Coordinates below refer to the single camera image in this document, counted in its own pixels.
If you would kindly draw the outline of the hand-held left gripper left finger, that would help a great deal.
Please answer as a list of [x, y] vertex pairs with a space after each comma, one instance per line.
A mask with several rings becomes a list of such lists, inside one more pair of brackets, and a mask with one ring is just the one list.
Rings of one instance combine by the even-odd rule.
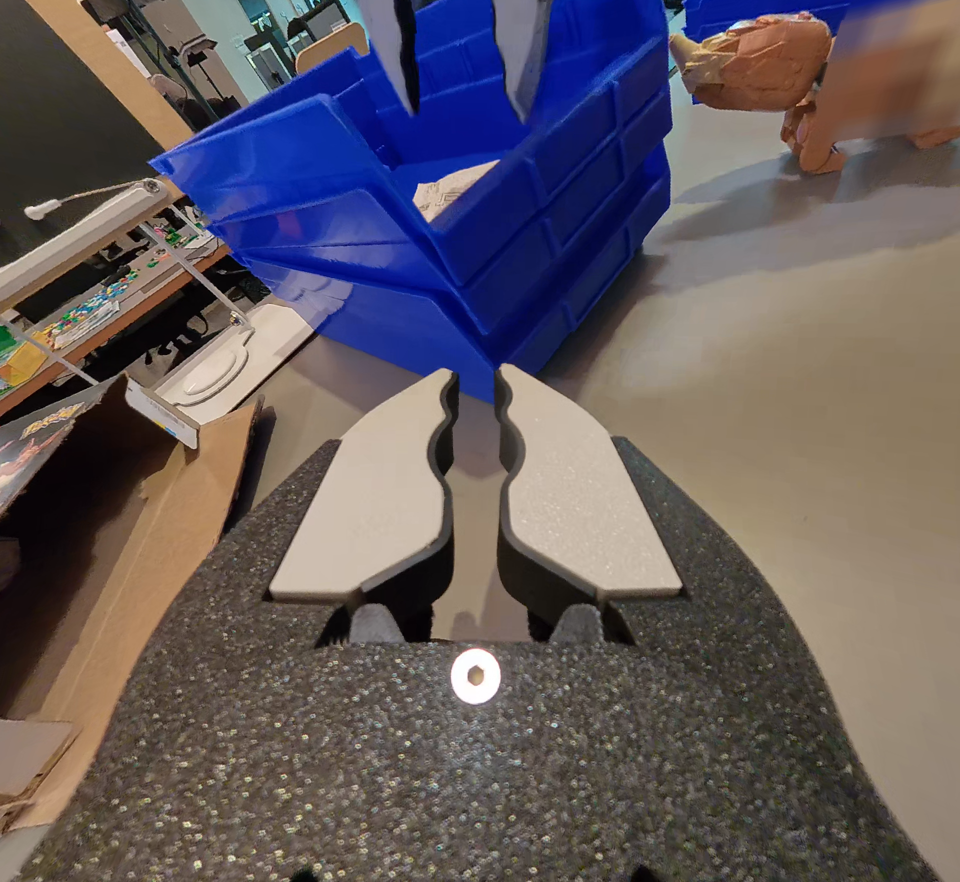
[[440, 368], [340, 439], [269, 585], [289, 603], [431, 604], [452, 578], [459, 376]]

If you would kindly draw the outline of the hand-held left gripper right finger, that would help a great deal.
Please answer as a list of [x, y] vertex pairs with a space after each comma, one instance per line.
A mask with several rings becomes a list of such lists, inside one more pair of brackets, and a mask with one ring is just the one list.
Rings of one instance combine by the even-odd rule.
[[497, 565], [518, 601], [669, 598], [683, 583], [613, 437], [590, 413], [505, 363], [494, 408]]

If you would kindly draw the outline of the blue plastic bin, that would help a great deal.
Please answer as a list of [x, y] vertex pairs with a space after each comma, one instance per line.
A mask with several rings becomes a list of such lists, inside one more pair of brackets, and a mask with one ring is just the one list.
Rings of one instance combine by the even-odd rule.
[[669, 89], [639, 66], [602, 77], [431, 222], [420, 182], [496, 158], [389, 168], [338, 103], [289, 84], [150, 162], [245, 262], [446, 294], [490, 331], [639, 207], [656, 221], [668, 204]]
[[447, 369], [467, 395], [492, 402], [505, 363], [535, 374], [623, 273], [657, 225], [640, 206], [615, 225], [594, 255], [482, 334], [453, 296], [373, 281], [342, 281], [249, 260], [251, 270], [321, 336], [417, 375]]
[[532, 132], [585, 101], [627, 57], [653, 55], [653, 91], [666, 80], [662, 0], [553, 0], [535, 102], [521, 121], [507, 95], [492, 0], [435, 0], [415, 15], [419, 112], [410, 115], [383, 70], [379, 50], [352, 48], [289, 84], [300, 99], [326, 96], [389, 168], [448, 158], [500, 159]]

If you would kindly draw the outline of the white circle-patterned sheet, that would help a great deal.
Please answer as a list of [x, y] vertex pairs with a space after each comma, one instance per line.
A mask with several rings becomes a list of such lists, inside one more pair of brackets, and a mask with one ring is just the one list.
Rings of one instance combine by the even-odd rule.
[[433, 222], [452, 204], [457, 202], [465, 192], [483, 179], [490, 170], [496, 168], [498, 163], [499, 160], [494, 159], [467, 168], [460, 168], [435, 181], [419, 182], [413, 195], [415, 208], [427, 223]]

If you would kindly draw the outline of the open printed cardboard box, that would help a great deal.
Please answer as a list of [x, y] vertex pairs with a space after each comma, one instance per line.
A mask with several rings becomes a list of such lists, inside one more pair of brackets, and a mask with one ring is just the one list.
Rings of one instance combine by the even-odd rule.
[[138, 656], [221, 537], [261, 403], [312, 336], [264, 301], [147, 388], [2, 425], [2, 833], [60, 815]]

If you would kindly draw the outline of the tan brown brick figure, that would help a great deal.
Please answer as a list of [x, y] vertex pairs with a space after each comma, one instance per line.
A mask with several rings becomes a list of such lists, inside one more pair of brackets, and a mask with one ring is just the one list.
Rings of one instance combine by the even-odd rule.
[[893, 0], [846, 15], [775, 13], [669, 50], [687, 93], [724, 111], [783, 113], [780, 140], [819, 176], [840, 143], [903, 136], [929, 150], [959, 135], [958, 0]]

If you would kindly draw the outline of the black plywood-edged panel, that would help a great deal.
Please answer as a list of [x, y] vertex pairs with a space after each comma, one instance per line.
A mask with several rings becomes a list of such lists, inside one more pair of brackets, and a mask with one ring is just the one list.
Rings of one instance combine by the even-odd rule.
[[78, 0], [1, 0], [1, 265], [98, 200], [31, 220], [24, 208], [153, 176], [192, 130]]

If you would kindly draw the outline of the scattered colourful small bricks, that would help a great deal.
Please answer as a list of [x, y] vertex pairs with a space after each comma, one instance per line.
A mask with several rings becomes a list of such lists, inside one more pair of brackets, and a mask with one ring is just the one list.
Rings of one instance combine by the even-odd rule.
[[130, 262], [41, 321], [30, 323], [14, 310], [6, 313], [2, 325], [21, 343], [28, 360], [22, 366], [23, 381], [1, 381], [3, 401], [18, 400], [27, 390], [39, 389], [42, 376], [55, 380], [66, 375], [59, 358], [78, 368], [95, 349], [192, 282], [193, 277], [171, 257], [170, 249], [181, 250], [201, 272], [227, 255], [226, 246], [207, 230], [173, 226], [166, 234], [170, 244], [165, 244], [163, 227], [163, 222], [152, 226], [158, 245], [136, 250]]

